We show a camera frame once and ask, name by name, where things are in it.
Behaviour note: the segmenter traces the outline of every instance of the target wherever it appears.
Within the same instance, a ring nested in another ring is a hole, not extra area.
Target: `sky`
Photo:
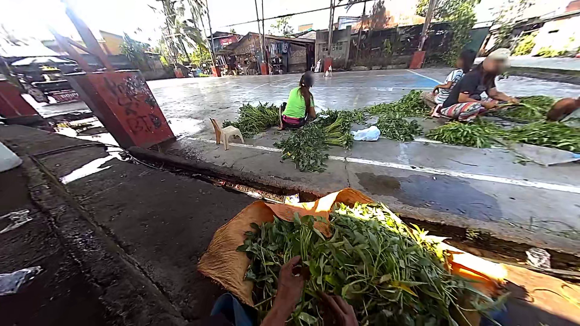
[[[482,0],[476,8],[478,20],[488,20],[489,8],[502,0]],[[159,26],[164,23],[161,13],[155,13],[148,5],[160,8],[156,0],[68,0],[75,12],[91,28],[95,36],[99,37],[99,30],[122,35],[127,32],[132,38],[156,44],[161,36]],[[293,12],[302,12],[312,9],[328,7],[329,0],[264,0],[264,16],[266,18],[285,15]],[[416,0],[385,0],[385,7],[397,9],[402,5],[413,5]],[[367,2],[367,12],[372,8],[373,0]],[[258,0],[260,18],[262,16],[262,1]],[[60,0],[0,0],[0,23],[8,29],[14,30],[17,37],[34,37],[36,39],[52,39],[47,26],[52,26],[56,31],[65,36],[79,39],[76,30],[64,13],[64,5]],[[256,19],[256,6],[254,0],[208,0],[209,14],[213,31],[229,31],[234,28],[239,34],[249,31],[257,32],[256,22],[226,27],[229,24],[240,23]],[[339,16],[360,16],[363,4],[358,3],[350,10],[345,7],[336,8],[335,22]],[[298,25],[314,24],[313,28],[328,28],[329,10],[321,10],[313,13],[294,15],[290,19],[290,25],[295,31]],[[266,33],[275,19],[266,20]]]

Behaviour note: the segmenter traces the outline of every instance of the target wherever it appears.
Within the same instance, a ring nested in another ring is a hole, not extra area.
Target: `girl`
[[[310,93],[310,88],[314,85],[314,73],[306,71],[298,85],[290,91],[288,102],[280,107],[280,130],[286,127],[300,128],[306,123],[308,116],[316,119],[314,97]]]
[[[455,84],[457,84],[463,75],[467,74],[467,72],[469,72],[471,69],[475,57],[476,53],[473,50],[464,50],[461,52],[455,61],[455,67],[457,69],[449,73],[445,79],[445,83],[435,86],[432,92],[422,93],[423,101],[427,104],[427,106],[429,106],[431,109],[434,109],[436,105],[443,104],[443,102],[447,100],[449,93],[451,93],[451,89],[455,86]]]

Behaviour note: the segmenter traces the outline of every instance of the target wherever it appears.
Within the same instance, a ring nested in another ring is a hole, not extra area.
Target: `black shirt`
[[[459,103],[459,94],[465,93],[471,98],[481,99],[481,93],[484,91],[487,93],[488,90],[495,87],[494,79],[487,82],[485,85],[483,82],[483,71],[480,68],[475,68],[469,71],[459,80],[455,87],[451,89],[449,97],[445,102],[443,102],[443,107],[449,107],[453,104]]]

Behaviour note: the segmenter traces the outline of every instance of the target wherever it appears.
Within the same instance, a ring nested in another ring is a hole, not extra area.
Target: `striped shirt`
[[[451,71],[447,76],[447,78],[445,79],[445,84],[451,82],[451,88],[449,89],[440,88],[439,94],[435,97],[435,103],[442,104],[443,102],[445,102],[445,100],[447,100],[447,98],[449,97],[451,90],[453,89],[453,87],[455,87],[455,84],[457,84],[457,82],[461,79],[461,77],[463,77],[462,69],[456,69],[454,71]]]

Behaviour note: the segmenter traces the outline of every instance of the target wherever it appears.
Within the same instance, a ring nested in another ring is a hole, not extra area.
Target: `woman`
[[[306,71],[300,78],[298,87],[290,91],[288,101],[280,107],[280,129],[300,128],[306,118],[316,119],[314,98],[310,88],[314,85],[314,73]]]
[[[438,113],[450,119],[469,122],[493,110],[498,101],[519,103],[517,98],[505,95],[495,86],[495,77],[509,67],[509,55],[508,49],[493,51],[453,87]],[[482,100],[483,92],[490,98]]]
[[[461,52],[455,61],[455,67],[457,69],[451,71],[449,75],[447,75],[445,83],[435,86],[432,92],[422,93],[423,101],[427,106],[433,109],[436,105],[443,104],[443,102],[447,100],[449,93],[451,93],[451,89],[453,89],[455,84],[459,82],[463,75],[467,74],[471,69],[475,57],[476,53],[473,50],[464,50]]]

